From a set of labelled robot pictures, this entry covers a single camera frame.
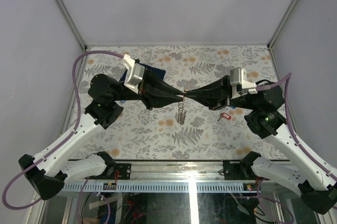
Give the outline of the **floral patterned table mat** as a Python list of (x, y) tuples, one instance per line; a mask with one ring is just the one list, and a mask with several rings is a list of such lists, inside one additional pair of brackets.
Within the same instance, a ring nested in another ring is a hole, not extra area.
[[(208, 85), (235, 67), (244, 68), (250, 82), (277, 80), (265, 45), (122, 46), (107, 50), (164, 70), (164, 81), (179, 90)], [(90, 138), (74, 154), (75, 159), (99, 151), (115, 159), (237, 160), (250, 151), (268, 159), (285, 159), (273, 145), (249, 130), (244, 120), (247, 109), (226, 107), (224, 112), (230, 118), (225, 119), (220, 118), (220, 111), (186, 99), (185, 121), (179, 124), (178, 104), (151, 111), (140, 101), (125, 101), (121, 106), (124, 110), (116, 122)]]

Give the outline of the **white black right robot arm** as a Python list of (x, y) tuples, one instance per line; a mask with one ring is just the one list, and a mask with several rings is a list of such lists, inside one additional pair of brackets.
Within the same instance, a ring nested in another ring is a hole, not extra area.
[(336, 208), (336, 168), (329, 165), (295, 133), (290, 122), (288, 85), (291, 74), (278, 82), (248, 83), (246, 91), (228, 77), (189, 90), (184, 96), (208, 107), (249, 109), (244, 117), (252, 133), (276, 147), (296, 170), (273, 164), (260, 154), (250, 152), (241, 160), (240, 173), (246, 179), (254, 176), (281, 184), (296, 193), (311, 210), (325, 214)]

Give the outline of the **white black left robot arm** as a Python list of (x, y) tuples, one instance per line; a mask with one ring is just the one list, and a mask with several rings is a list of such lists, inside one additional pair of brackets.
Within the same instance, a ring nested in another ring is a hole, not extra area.
[(46, 149), (34, 156), (25, 154), (18, 163), (24, 176), (42, 200), (56, 196), (66, 184), (87, 177), (115, 177), (116, 162), (105, 151), (72, 161), (71, 157), (99, 131), (110, 127), (123, 112), (120, 100), (140, 100), (148, 110), (183, 100), (182, 91), (170, 86), (150, 69), (141, 67), (135, 74), (125, 72), (116, 80), (95, 75), (88, 94), (92, 102), (69, 129)]

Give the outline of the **aluminium front rail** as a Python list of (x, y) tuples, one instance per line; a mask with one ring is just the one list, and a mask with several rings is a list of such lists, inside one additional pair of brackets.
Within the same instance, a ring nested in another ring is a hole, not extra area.
[(241, 167), (239, 161), (174, 161), (174, 160), (117, 160), (114, 171), (107, 175), (95, 174), (98, 168), (88, 167), (79, 161), (69, 161), (64, 168), (71, 174), (70, 181), (79, 181), (86, 177), (92, 180), (117, 181), (160, 181), (177, 182), (195, 178), (198, 181), (217, 180), (255, 180), (256, 176), (247, 168)]

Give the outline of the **dark navy folded cloth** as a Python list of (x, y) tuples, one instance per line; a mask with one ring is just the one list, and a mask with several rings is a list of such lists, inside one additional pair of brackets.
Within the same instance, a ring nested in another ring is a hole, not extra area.
[[(164, 76), (166, 74), (165, 70), (162, 70), (162, 69), (159, 69), (159, 68), (155, 68), (155, 67), (152, 67), (152, 66), (147, 65), (147, 64), (142, 64), (142, 63), (140, 63), (140, 64), (143, 65), (146, 69), (151, 70), (153, 73), (158, 74), (162, 79), (164, 79)], [(124, 71), (122, 77), (118, 80), (118, 82), (124, 83), (124, 80), (125, 80), (125, 77), (126, 77), (126, 71), (127, 70)]]

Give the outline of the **key with red tag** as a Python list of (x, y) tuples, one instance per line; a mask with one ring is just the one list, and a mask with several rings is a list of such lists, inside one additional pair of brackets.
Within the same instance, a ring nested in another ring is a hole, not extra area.
[(231, 117), (231, 115), (229, 115), (227, 113), (220, 113), (218, 121), (220, 121), (221, 119), (231, 120), (232, 117)]

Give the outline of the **metal keyring with yellow grip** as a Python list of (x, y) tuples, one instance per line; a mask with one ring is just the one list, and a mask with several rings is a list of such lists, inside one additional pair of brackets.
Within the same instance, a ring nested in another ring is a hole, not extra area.
[(182, 98), (182, 101), (178, 102), (176, 121), (178, 124), (183, 125), (186, 119), (186, 110), (185, 110), (185, 97)]

